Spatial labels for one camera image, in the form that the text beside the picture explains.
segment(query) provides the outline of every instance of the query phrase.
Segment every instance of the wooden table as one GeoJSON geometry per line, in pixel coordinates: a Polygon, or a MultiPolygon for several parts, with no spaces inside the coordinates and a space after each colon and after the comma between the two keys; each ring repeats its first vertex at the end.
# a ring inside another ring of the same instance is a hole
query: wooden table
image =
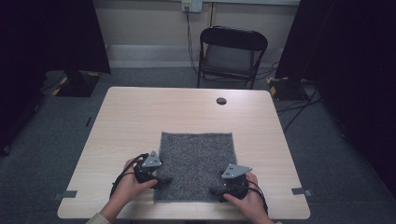
{"type": "MultiPolygon", "coordinates": [[[[239,164],[259,178],[269,216],[306,219],[310,211],[267,91],[113,87],[92,127],[63,198],[60,218],[90,218],[108,201],[111,183],[124,163],[159,150],[162,132],[233,133],[239,164]],[[226,105],[218,105],[223,97],[226,105]]],[[[229,203],[155,203],[152,189],[127,204],[118,218],[178,220],[244,220],[229,203]]]]}

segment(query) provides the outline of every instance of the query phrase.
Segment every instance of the vr controller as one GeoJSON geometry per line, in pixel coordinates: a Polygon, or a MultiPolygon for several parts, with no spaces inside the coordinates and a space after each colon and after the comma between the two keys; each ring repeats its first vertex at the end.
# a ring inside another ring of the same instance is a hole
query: vr controller
{"type": "Polygon", "coordinates": [[[257,188],[259,189],[253,189],[248,186],[249,181],[246,176],[246,173],[252,170],[253,169],[251,167],[229,164],[227,169],[221,175],[221,178],[225,182],[224,186],[209,188],[210,193],[215,195],[218,198],[219,202],[225,203],[228,202],[223,197],[225,193],[231,194],[235,198],[242,200],[247,196],[248,191],[252,190],[260,195],[260,197],[262,198],[262,206],[265,210],[265,213],[268,214],[268,206],[265,201],[262,190],[259,188],[259,186],[257,186],[257,188]]]}
{"type": "Polygon", "coordinates": [[[134,176],[137,182],[144,183],[156,179],[158,183],[151,187],[152,189],[162,189],[164,186],[168,185],[173,180],[173,177],[161,179],[152,174],[162,164],[163,162],[155,151],[152,151],[150,154],[144,154],[143,161],[139,161],[134,167],[134,176]]]}
{"type": "Polygon", "coordinates": [[[164,186],[168,185],[173,178],[159,178],[152,173],[157,170],[158,167],[160,167],[163,164],[163,162],[160,160],[158,157],[157,153],[153,150],[150,154],[145,153],[141,154],[140,156],[134,158],[122,171],[122,173],[117,177],[116,181],[113,183],[113,188],[111,189],[110,192],[110,198],[113,195],[114,191],[116,191],[117,185],[120,183],[122,178],[125,175],[128,174],[134,174],[134,177],[136,178],[137,182],[139,183],[144,183],[152,179],[156,179],[158,183],[151,187],[152,189],[162,189],[164,186]],[[126,173],[127,170],[133,166],[136,163],[136,166],[134,167],[134,173],[126,173]]]}

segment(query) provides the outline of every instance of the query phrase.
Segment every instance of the wall outlet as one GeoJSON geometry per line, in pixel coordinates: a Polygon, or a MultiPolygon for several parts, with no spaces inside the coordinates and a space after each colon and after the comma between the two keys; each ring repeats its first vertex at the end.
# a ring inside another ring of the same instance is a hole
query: wall outlet
{"type": "Polygon", "coordinates": [[[186,8],[192,11],[191,1],[181,1],[181,11],[187,11],[186,8]]]}
{"type": "Polygon", "coordinates": [[[202,12],[202,1],[181,1],[181,11],[202,12]]]}

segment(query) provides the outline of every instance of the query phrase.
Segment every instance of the sleeve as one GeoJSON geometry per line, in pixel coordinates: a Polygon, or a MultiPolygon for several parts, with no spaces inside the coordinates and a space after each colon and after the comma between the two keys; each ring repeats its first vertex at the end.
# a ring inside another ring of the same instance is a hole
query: sleeve
{"type": "Polygon", "coordinates": [[[110,224],[110,222],[102,214],[96,213],[95,216],[88,220],[87,224],[110,224]]]}

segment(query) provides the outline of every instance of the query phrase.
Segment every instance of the gray felt mat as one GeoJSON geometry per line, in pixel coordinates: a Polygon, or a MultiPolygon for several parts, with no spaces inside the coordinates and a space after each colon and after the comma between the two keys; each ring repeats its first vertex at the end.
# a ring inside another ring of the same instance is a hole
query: gray felt mat
{"type": "Polygon", "coordinates": [[[215,202],[208,188],[222,186],[221,172],[236,164],[231,133],[163,133],[159,178],[173,177],[154,191],[154,201],[215,202]]]}

